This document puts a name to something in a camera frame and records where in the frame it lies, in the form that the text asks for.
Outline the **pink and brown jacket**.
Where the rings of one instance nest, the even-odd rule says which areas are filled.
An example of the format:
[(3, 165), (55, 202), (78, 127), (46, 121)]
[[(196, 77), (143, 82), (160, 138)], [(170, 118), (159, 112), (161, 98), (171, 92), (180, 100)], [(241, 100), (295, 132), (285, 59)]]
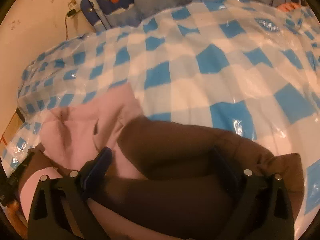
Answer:
[[(233, 200), (221, 186), (213, 147), (258, 175), (281, 173), (294, 221), (304, 197), (299, 154), (275, 156), (223, 129), (151, 120), (128, 84), (84, 105), (49, 111), (40, 140), (19, 183), (27, 221), (40, 179), (80, 171), (108, 147), (111, 165), (87, 204), (110, 239), (215, 239)], [(72, 232), (83, 237), (61, 202)]]

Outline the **blue white checkered plastic bedcover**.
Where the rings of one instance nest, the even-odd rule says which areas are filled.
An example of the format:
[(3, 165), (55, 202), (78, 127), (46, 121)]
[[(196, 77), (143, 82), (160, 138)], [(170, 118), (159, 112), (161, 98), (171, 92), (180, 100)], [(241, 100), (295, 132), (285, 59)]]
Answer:
[(299, 153), (305, 197), (295, 236), (306, 232), (319, 210), (319, 23), (311, 9), (204, 0), (58, 44), (23, 72), (18, 106), (27, 122), (2, 152), (5, 172), (39, 142), (49, 109), (123, 83), (153, 120), (226, 129), (276, 155)]

